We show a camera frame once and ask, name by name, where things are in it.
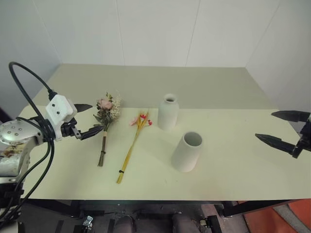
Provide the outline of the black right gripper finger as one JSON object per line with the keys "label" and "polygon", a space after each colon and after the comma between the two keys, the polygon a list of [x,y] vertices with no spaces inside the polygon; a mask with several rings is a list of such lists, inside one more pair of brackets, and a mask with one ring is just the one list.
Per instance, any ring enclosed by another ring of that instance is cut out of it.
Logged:
{"label": "black right gripper finger", "polygon": [[307,122],[311,114],[309,112],[289,110],[273,112],[271,115],[291,122]]}
{"label": "black right gripper finger", "polygon": [[255,136],[260,141],[264,142],[270,147],[284,151],[288,154],[296,154],[296,146],[288,142],[282,141],[281,138],[277,138],[277,137],[267,135],[267,134],[259,134],[259,133],[256,133]]}

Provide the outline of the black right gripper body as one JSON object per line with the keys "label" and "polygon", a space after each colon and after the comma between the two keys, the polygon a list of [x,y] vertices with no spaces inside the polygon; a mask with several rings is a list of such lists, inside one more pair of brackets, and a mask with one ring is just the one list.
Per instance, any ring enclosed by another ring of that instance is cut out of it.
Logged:
{"label": "black right gripper body", "polygon": [[298,158],[300,153],[303,150],[311,151],[311,122],[307,121],[302,130],[300,131],[301,137],[296,144],[293,152],[292,157]]}

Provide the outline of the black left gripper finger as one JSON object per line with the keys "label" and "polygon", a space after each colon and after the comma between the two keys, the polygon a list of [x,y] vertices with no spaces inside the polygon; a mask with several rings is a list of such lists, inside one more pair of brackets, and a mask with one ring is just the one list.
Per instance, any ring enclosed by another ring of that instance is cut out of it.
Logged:
{"label": "black left gripper finger", "polygon": [[94,127],[88,129],[88,131],[80,133],[80,140],[85,140],[88,139],[90,137],[95,136],[96,134],[98,134],[99,132],[101,132],[104,129],[103,125],[95,125]]}
{"label": "black left gripper finger", "polygon": [[85,110],[88,110],[90,108],[92,108],[92,105],[89,104],[74,104],[74,107],[76,108],[77,112],[83,112]]}

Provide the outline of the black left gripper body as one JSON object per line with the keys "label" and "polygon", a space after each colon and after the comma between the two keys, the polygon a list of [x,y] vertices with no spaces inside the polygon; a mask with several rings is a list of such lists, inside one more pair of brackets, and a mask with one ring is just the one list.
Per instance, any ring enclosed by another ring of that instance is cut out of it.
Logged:
{"label": "black left gripper body", "polygon": [[77,121],[72,118],[69,122],[64,122],[61,125],[61,134],[63,137],[75,136],[76,139],[81,139],[81,132],[76,128]]}

